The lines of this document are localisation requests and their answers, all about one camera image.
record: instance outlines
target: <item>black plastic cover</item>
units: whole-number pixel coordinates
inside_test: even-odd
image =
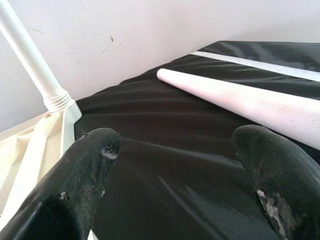
[[[320,45],[313,43],[223,41],[202,51],[208,49],[308,70],[320,65]],[[102,127],[122,136],[93,226],[99,239],[277,240],[231,141],[235,129],[253,122],[159,81],[159,68],[77,102],[77,137]],[[201,56],[161,68],[320,97],[320,82]],[[298,145],[320,163],[319,151]]]

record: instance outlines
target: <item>white stripe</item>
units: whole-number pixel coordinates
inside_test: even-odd
[[[303,70],[303,69],[298,69],[298,68],[293,68],[288,66],[281,66],[281,65],[276,65],[272,63],[248,60],[240,57],[226,56],[226,55],[220,55],[220,54],[204,52],[204,51],[195,51],[191,54],[210,58],[210,59],[216,59],[216,60],[226,61],[230,63],[245,65],[245,66],[249,66],[257,69],[263,69],[270,72],[288,75],[296,78],[302,78],[302,79],[308,79],[308,80],[320,82],[320,72],[316,72],[316,71]]]

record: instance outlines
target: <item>white tapered tube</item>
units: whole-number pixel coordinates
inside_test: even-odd
[[[40,91],[48,111],[54,113],[68,106],[70,95],[58,83],[7,0],[0,0],[0,30]]]
[[[160,69],[157,77],[181,90],[320,150],[320,101]]]

